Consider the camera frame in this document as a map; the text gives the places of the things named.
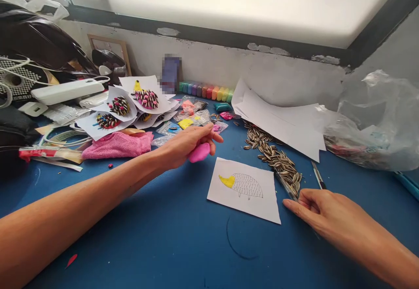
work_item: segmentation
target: stack of white paper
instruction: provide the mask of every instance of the stack of white paper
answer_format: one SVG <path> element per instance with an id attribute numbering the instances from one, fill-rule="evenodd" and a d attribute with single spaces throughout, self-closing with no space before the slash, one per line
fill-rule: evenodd
<path id="1" fill-rule="evenodd" d="M 240 80 L 231 104 L 234 112 L 316 162 L 326 150 L 319 104 L 283 108 L 268 104 Z"/>

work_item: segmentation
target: white charger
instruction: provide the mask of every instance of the white charger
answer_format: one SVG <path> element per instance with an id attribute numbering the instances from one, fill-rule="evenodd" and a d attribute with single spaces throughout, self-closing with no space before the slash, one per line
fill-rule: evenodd
<path id="1" fill-rule="evenodd" d="M 102 83 L 107 81 L 109 81 L 109 79 L 104 81 L 82 79 L 74 82 L 34 89 L 31 91 L 31 94 L 40 103 L 49 106 L 63 101 L 104 91 L 105 87 L 102 85 Z"/>
<path id="2" fill-rule="evenodd" d="M 27 102 L 18 110 L 31 117 L 38 117 L 48 110 L 48 107 L 42 103 Z"/>

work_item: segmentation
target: pink cloth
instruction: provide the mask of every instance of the pink cloth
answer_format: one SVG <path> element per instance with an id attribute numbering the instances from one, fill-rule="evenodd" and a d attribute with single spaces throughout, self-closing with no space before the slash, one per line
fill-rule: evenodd
<path id="1" fill-rule="evenodd" d="M 153 133 L 146 132 L 141 137 L 132 137 L 121 132 L 102 137 L 93 141 L 92 145 L 82 153 L 83 159 L 103 159 L 137 157 L 151 150 Z"/>

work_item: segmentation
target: blue table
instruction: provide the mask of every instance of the blue table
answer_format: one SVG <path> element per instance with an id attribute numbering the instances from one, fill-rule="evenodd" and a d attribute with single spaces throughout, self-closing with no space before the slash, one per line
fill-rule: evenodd
<path id="1" fill-rule="evenodd" d="M 213 111 L 212 102 L 208 105 Z M 282 225 L 206 200 L 216 157 L 269 166 L 258 150 L 243 150 L 246 129 L 229 121 L 215 157 L 186 163 L 147 184 L 106 215 L 52 262 L 28 288 L 390 288 L 347 259 L 282 206 Z M 318 188 L 310 160 L 282 147 L 303 188 Z M 48 194 L 118 166 L 127 159 L 85 161 L 78 173 L 32 161 L 18 179 L 0 185 L 0 217 Z M 366 170 L 321 152 L 327 187 L 360 204 L 419 255 L 419 203 L 391 173 Z M 186 175 L 193 175 L 185 182 Z M 233 249 L 247 260 L 237 255 Z M 76 261 L 65 269 L 69 258 Z"/>

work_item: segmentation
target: white paper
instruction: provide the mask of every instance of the white paper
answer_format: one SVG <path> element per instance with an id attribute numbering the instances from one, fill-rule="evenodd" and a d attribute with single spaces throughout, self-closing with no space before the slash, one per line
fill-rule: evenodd
<path id="1" fill-rule="evenodd" d="M 169 99 L 168 102 L 170 106 L 170 111 L 175 111 L 177 108 L 179 108 L 179 102 L 177 100 Z"/>
<path id="2" fill-rule="evenodd" d="M 147 121 L 137 120 L 136 122 L 134 122 L 134 126 L 139 130 L 143 130 L 143 129 L 146 129 L 148 127 L 152 127 L 153 124 L 156 122 L 159 115 L 160 114 L 152 114 L 151 117 Z"/>
<path id="3" fill-rule="evenodd" d="M 177 111 L 169 111 L 169 112 L 164 113 L 164 115 L 165 115 L 164 119 L 163 120 L 160 120 L 160 121 L 156 121 L 152 125 L 152 127 L 158 127 L 163 122 L 169 121 L 170 119 L 172 119 L 175 116 L 175 114 L 177 114 Z"/>
<path id="4" fill-rule="evenodd" d="M 242 80 L 237 83 L 231 104 L 242 118 L 316 162 L 319 162 L 319 150 L 326 150 L 323 134 L 319 131 L 319 123 L 324 120 L 316 109 L 318 104 L 290 108 L 273 106 Z"/>
<path id="5" fill-rule="evenodd" d="M 78 172 L 83 170 L 83 168 L 80 167 L 80 166 L 72 165 L 72 164 L 69 164 L 69 163 L 66 163 L 66 162 L 58 162 L 58 161 L 50 160 L 50 159 L 43 158 L 43 157 L 31 157 L 31 159 L 39 161 L 39 162 L 45 162 L 45 163 L 50 164 L 50 165 L 57 165 L 57 166 L 60 166 L 60 167 L 73 169 L 73 170 L 76 170 Z"/>
<path id="6" fill-rule="evenodd" d="M 141 89 L 149 89 L 153 91 L 158 97 L 158 107 L 155 109 L 146 109 L 138 101 L 134 100 L 132 93 L 134 93 L 134 86 L 136 81 L 140 82 Z M 119 81 L 121 82 L 122 87 L 127 91 L 133 100 L 137 108 L 145 113 L 150 114 L 162 114 L 171 109 L 167 98 L 163 95 L 161 91 L 160 84 L 157 81 L 156 76 L 129 76 L 129 77 L 120 77 Z"/>
<path id="7" fill-rule="evenodd" d="M 94 124 L 97 123 L 96 117 L 98 115 L 102 115 L 104 113 L 105 112 L 92 113 L 88 117 L 77 119 L 76 123 L 79 127 L 84 129 L 86 131 L 86 133 L 91 138 L 93 138 L 95 141 L 97 141 L 97 140 L 101 139 L 103 136 L 106 136 L 106 135 L 111 134 L 113 132 L 120 131 L 120 130 L 123 130 L 123 129 L 127 128 L 137 119 L 137 117 L 135 117 L 131 121 L 121 122 L 119 125 L 117 125 L 114 128 L 111 128 L 111 129 L 99 128 L 98 125 L 94 125 Z"/>
<path id="8" fill-rule="evenodd" d="M 234 176 L 232 188 L 226 186 L 220 176 L 225 179 Z M 207 199 L 281 224 L 271 171 L 217 158 Z"/>
<path id="9" fill-rule="evenodd" d="M 120 97 L 120 96 L 124 97 L 125 100 L 128 102 L 128 104 L 130 105 L 130 112 L 128 112 L 126 116 L 120 116 L 119 114 L 115 112 L 110 112 L 109 106 L 107 105 L 107 103 L 112 104 L 112 100 L 115 97 Z M 125 90 L 121 88 L 113 87 L 113 86 L 109 86 L 109 96 L 106 102 L 104 102 L 101 105 L 98 105 L 97 107 L 91 108 L 91 110 L 107 112 L 113 115 L 114 117 L 116 117 L 117 119 L 121 120 L 122 122 L 132 121 L 132 119 L 137 117 L 137 112 L 138 112 L 137 107 L 135 106 L 132 98 L 130 98 L 129 94 Z"/>

